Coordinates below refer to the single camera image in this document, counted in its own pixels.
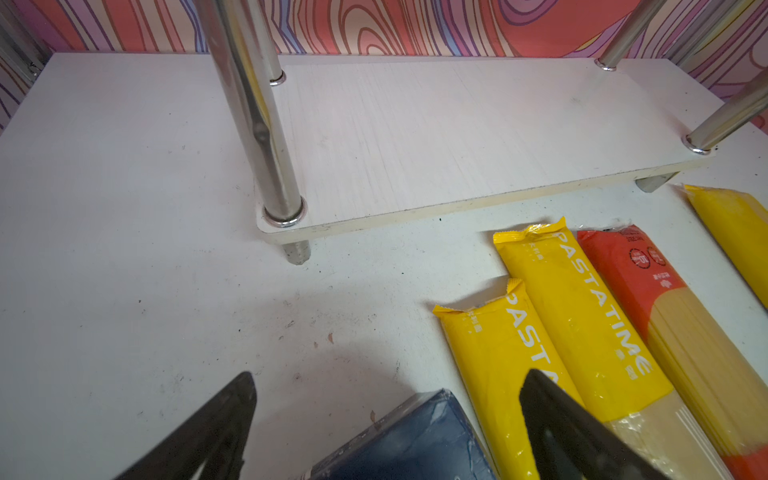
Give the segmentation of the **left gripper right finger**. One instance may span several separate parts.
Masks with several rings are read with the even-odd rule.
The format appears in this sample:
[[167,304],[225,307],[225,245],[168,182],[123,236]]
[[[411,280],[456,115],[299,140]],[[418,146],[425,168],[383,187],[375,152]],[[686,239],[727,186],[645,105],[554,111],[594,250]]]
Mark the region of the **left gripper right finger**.
[[541,479],[663,479],[542,371],[527,373],[519,394]]

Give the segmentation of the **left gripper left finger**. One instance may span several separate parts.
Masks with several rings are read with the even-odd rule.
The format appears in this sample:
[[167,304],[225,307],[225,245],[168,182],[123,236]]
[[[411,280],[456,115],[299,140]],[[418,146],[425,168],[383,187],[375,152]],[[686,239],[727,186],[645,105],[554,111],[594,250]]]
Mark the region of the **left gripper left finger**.
[[120,479],[237,479],[257,406],[253,375],[243,371]]

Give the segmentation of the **yellow barcode spaghetti bag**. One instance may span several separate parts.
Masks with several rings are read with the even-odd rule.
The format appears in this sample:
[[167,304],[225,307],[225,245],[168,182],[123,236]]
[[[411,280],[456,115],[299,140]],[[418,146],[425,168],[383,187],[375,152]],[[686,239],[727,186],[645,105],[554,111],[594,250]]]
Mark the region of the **yellow barcode spaghetti bag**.
[[687,184],[683,190],[712,237],[767,307],[767,210],[744,192]]

